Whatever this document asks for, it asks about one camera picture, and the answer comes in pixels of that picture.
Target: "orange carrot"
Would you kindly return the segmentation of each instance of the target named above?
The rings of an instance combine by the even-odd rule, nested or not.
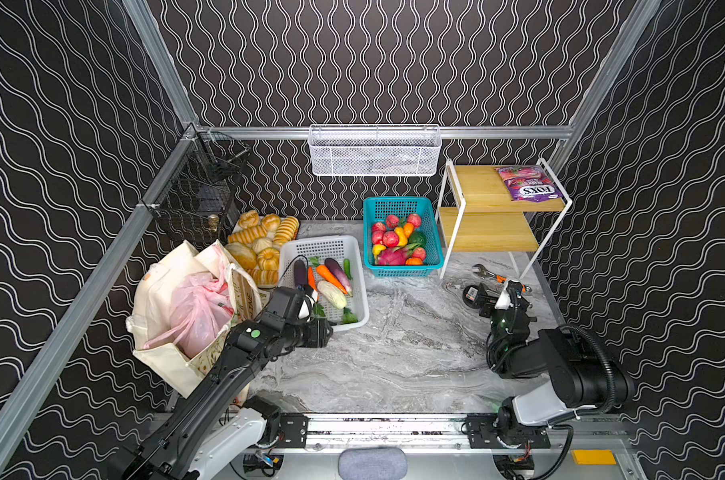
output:
[[[314,270],[312,270],[312,266],[310,265],[309,275],[307,275],[309,278],[307,279],[310,283],[310,287],[317,292],[317,282],[314,280]]]
[[[330,283],[332,283],[335,286],[338,286],[338,289],[344,293],[344,295],[348,295],[348,292],[346,291],[346,288],[341,284],[341,282],[338,281],[337,278],[333,276],[333,274],[330,273],[330,270],[328,270],[328,267],[325,265],[320,265],[317,267],[317,273],[319,276],[324,278],[325,280],[328,280]]]

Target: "black mesh basket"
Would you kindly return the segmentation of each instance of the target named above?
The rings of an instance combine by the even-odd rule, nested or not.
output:
[[[226,149],[216,147],[216,154],[210,145],[215,141],[196,141],[168,182],[162,202],[152,209],[160,228],[175,245],[188,240],[202,250],[216,240],[226,244],[240,216],[234,205],[234,189],[250,149],[227,139],[229,145]]]

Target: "bread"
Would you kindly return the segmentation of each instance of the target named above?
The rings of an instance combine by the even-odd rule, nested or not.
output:
[[[258,265],[256,252],[251,250],[250,247],[233,242],[231,244],[227,244],[224,248],[232,254],[234,260],[237,260],[237,263],[240,264],[242,268],[256,268]]]
[[[240,220],[237,222],[240,228],[245,229],[249,226],[256,226],[259,224],[259,213],[255,210],[245,212],[240,215]]]
[[[270,248],[271,246],[272,241],[266,236],[262,236],[261,238],[256,238],[256,241],[250,245],[250,248],[252,248],[257,254],[260,254],[261,250]]]
[[[239,232],[233,232],[229,235],[229,242],[238,242],[243,245],[250,245],[257,238],[261,238],[262,236],[266,236],[266,227],[263,225],[256,225],[240,230]]]
[[[277,227],[277,233],[274,234],[274,245],[282,246],[293,240],[293,236],[299,229],[299,219],[294,216],[287,216]]]
[[[258,255],[258,263],[261,270],[279,270],[280,251],[272,246],[261,250]]]
[[[277,281],[280,279],[280,274],[277,273],[277,270],[248,270],[248,275],[251,276],[259,288],[275,287],[277,286]]]
[[[280,226],[280,222],[280,217],[274,214],[269,214],[261,218],[261,225],[265,226],[270,232],[277,230],[277,227]]]

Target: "candy bag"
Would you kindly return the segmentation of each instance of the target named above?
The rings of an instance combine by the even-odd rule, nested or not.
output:
[[[562,192],[538,165],[515,165],[496,168],[512,200],[545,202],[561,198]]]

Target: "marble tabletop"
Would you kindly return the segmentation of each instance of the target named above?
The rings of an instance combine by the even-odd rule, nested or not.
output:
[[[362,224],[304,223],[299,238],[353,235],[362,243]],[[518,265],[527,257],[516,254]],[[453,285],[472,275],[473,264],[513,272],[507,253],[453,254],[444,280],[376,278],[365,269],[368,322],[338,332],[324,349],[297,349],[271,362],[250,385],[259,395],[293,412],[495,412],[501,401],[546,378],[505,380],[485,363],[488,319],[467,308]],[[532,336],[557,325],[534,274],[524,283]]]

